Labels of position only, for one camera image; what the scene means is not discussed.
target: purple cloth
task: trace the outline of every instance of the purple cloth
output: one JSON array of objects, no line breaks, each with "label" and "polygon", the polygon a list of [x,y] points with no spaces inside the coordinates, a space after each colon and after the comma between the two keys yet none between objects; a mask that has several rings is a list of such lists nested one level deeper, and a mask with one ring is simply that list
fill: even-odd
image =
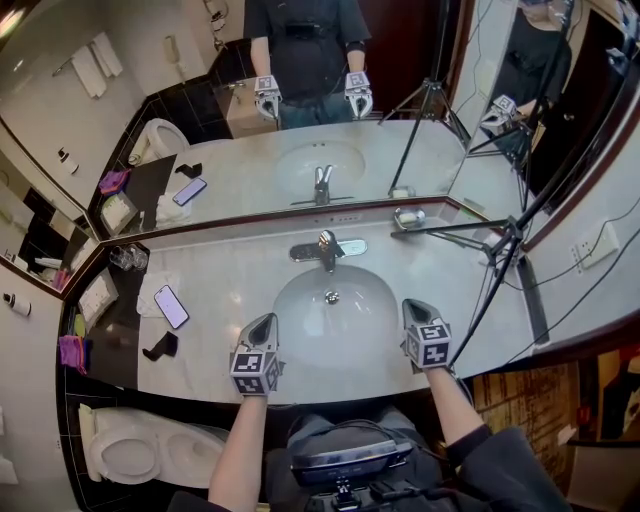
[{"label": "purple cloth", "polygon": [[85,345],[82,338],[78,336],[62,336],[58,343],[60,345],[60,363],[71,368],[77,368],[80,373],[86,373],[84,369]]},{"label": "purple cloth", "polygon": [[100,180],[98,187],[103,196],[112,196],[122,190],[130,171],[109,171],[104,178]]}]

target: black tile wall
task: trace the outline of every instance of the black tile wall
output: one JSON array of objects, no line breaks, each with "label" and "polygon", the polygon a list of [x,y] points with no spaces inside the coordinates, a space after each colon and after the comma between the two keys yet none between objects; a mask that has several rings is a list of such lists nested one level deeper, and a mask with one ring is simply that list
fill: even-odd
[{"label": "black tile wall", "polygon": [[[251,41],[242,39],[227,43],[206,75],[147,97],[116,144],[103,176],[110,170],[129,168],[129,154],[145,124],[151,119],[165,119],[175,124],[190,144],[232,138],[214,89],[255,76],[251,63]],[[96,190],[90,211],[98,211],[100,201],[100,193]]]}]

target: sleeve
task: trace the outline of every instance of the sleeve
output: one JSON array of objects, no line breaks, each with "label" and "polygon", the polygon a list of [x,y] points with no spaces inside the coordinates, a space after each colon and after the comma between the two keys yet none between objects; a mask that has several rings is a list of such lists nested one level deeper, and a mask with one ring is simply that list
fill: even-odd
[{"label": "sleeve", "polygon": [[244,6],[244,37],[269,37],[269,15],[263,0],[246,0]]},{"label": "sleeve", "polygon": [[345,44],[371,39],[358,0],[339,0],[340,37]]},{"label": "sleeve", "polygon": [[564,84],[569,77],[569,70],[571,69],[571,48],[568,44],[565,44],[560,50],[560,56],[558,57],[558,65],[549,82],[549,89],[547,89],[547,98],[552,103],[558,103]]},{"label": "sleeve", "polygon": [[209,503],[188,492],[178,491],[173,495],[167,512],[230,512],[220,505]]},{"label": "sleeve", "polygon": [[495,512],[571,512],[519,428],[489,437],[466,457],[458,476]]}]

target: black shirt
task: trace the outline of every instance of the black shirt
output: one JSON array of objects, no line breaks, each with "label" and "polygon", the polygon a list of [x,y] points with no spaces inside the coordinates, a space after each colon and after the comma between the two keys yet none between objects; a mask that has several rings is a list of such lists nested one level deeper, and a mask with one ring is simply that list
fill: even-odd
[{"label": "black shirt", "polygon": [[[425,482],[432,482],[428,486],[432,489],[420,499],[398,502],[398,510],[408,512],[571,512],[571,507],[553,484],[542,464],[536,459],[520,429],[508,428],[491,436],[486,427],[480,427],[449,447],[447,452],[452,466],[460,465],[458,478],[464,484],[465,491],[445,488],[435,459],[414,450],[412,456],[415,455],[415,459],[425,460],[410,460],[407,465],[393,471],[413,473],[409,480],[416,482],[416,485],[421,488],[424,488]],[[287,478],[293,478],[288,464],[276,463],[275,468],[270,475],[270,467],[269,464],[267,465],[267,495],[270,493],[269,480],[283,486]],[[304,510],[306,504],[306,499],[290,502],[274,501],[276,503],[271,503],[272,511],[299,512]],[[168,512],[228,511],[219,505],[178,492]]]},{"label": "black shirt", "polygon": [[[507,52],[498,74],[491,101],[506,94],[522,106],[536,99],[542,85],[545,68],[553,58],[560,32],[533,27],[521,9],[511,29]],[[558,65],[553,70],[546,97],[557,103],[571,68],[571,48],[563,39]]]},{"label": "black shirt", "polygon": [[[315,35],[295,26],[315,24]],[[357,0],[246,0],[244,36],[268,37],[271,72],[285,103],[341,91],[346,45],[371,36]]]}]

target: mirror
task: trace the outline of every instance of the mirror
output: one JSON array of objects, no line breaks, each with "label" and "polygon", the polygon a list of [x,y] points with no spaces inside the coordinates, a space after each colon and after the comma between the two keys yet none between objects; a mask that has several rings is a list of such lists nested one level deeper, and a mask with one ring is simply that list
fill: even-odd
[{"label": "mirror", "polygon": [[[0,39],[0,118],[105,239],[387,199],[392,184],[442,194],[467,142],[442,103],[473,133],[477,40],[510,26],[489,29],[496,8],[513,2],[42,0]],[[399,107],[419,110],[429,76],[445,94],[398,182],[417,116]]]},{"label": "mirror", "polygon": [[[624,81],[609,51],[623,49],[623,40],[615,1],[520,0],[490,103],[450,195],[490,219],[518,218],[558,172],[561,185],[529,227],[535,233],[595,162],[593,142]],[[590,158],[581,160],[586,151]]]},{"label": "mirror", "polygon": [[56,290],[97,247],[85,218],[53,206],[0,152],[0,254]]}]

